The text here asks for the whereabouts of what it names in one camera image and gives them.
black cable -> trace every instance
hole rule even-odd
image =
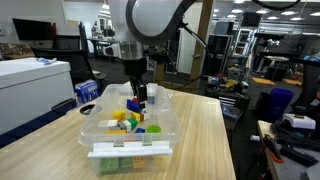
[[[295,5],[297,5],[298,3],[301,2],[301,0],[297,0],[296,2],[288,5],[288,6],[283,6],[283,7],[274,7],[274,6],[270,6],[268,4],[265,4],[263,2],[261,2],[260,0],[252,0],[254,3],[264,7],[264,8],[267,8],[267,9],[271,9],[271,10],[274,10],[274,11],[283,11],[283,10],[286,10],[286,9],[289,9]]]
[[[284,123],[284,121],[279,120],[271,125],[270,128],[276,135],[276,139],[285,140],[289,143],[292,143],[294,146],[303,146],[304,148],[320,150],[320,142],[318,140],[306,136],[300,137],[297,134],[283,128]]]
[[[206,57],[208,58],[208,65],[209,65],[209,62],[210,62],[210,51],[209,51],[206,43],[204,42],[204,40],[201,37],[199,37],[195,32],[193,32],[191,29],[189,29],[187,27],[187,24],[182,23],[181,26],[204,47],[204,49],[206,51]],[[206,66],[206,69],[203,71],[203,73],[200,74],[197,78],[188,79],[189,82],[187,84],[182,85],[182,86],[177,87],[177,88],[173,88],[173,89],[182,89],[182,88],[184,88],[186,86],[189,86],[190,84],[194,83],[195,81],[199,80],[200,78],[202,78],[205,75],[205,72],[207,71],[207,69],[209,67],[208,65]]]

office chair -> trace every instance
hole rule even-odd
[[[80,36],[56,35],[52,49],[80,50]]]
[[[54,50],[54,49],[38,49],[31,48],[35,57],[47,59],[57,58],[58,61],[69,62],[71,67],[71,80],[73,88],[76,84],[92,79],[97,82],[98,91],[101,94],[104,84],[103,80],[106,77],[105,73],[94,75],[89,61],[83,50]]]

workbench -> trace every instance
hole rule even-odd
[[[183,130],[168,171],[97,177],[78,143],[86,116],[75,109],[0,149],[0,179],[236,179],[219,100],[168,91]]]
[[[265,134],[269,135],[271,138],[274,138],[274,134],[270,130],[271,123],[265,122],[265,121],[258,121],[258,131],[260,138],[263,138]],[[316,159],[320,160],[320,153],[305,150],[301,148],[297,148],[296,150],[300,150],[303,152],[308,153],[309,155],[314,156]],[[268,165],[270,168],[270,172],[272,175],[272,179],[299,179],[299,180],[307,180],[308,177],[306,175],[307,168],[299,163],[294,162],[293,160],[282,156],[284,159],[284,163],[277,163],[274,162],[271,158],[269,149],[265,150],[265,154],[268,160]]]

blue bin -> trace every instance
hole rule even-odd
[[[294,93],[287,89],[273,88],[270,93],[270,103],[265,114],[265,120],[275,122],[279,120],[291,102]]]

ceiling light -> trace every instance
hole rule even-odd
[[[295,17],[295,18],[291,18],[291,21],[301,21],[304,20],[304,18],[300,18],[300,17]]]
[[[302,33],[303,35],[310,35],[310,36],[315,36],[317,33]]]
[[[320,16],[320,12],[312,13],[310,16]]]
[[[102,8],[103,8],[103,9],[109,9],[109,5],[103,4],[103,5],[102,5]]]
[[[294,11],[285,11],[283,13],[281,13],[282,15],[285,15],[285,16],[290,16],[290,15],[294,15],[294,14],[297,14],[297,12],[294,12]]]
[[[246,0],[233,0],[234,3],[236,4],[241,4],[244,3]]]
[[[235,18],[235,17],[237,17],[236,15],[233,15],[233,14],[230,14],[230,15],[228,15],[227,16],[228,18]]]
[[[270,11],[266,10],[266,9],[260,9],[256,13],[258,13],[258,14],[267,14],[268,12],[270,12]]]
[[[234,10],[232,10],[231,12],[237,14],[237,13],[242,13],[243,10],[241,10],[241,9],[234,9]]]
[[[269,19],[269,20],[276,20],[276,19],[279,19],[279,18],[276,17],[276,16],[270,16],[270,17],[268,17],[267,19]]]

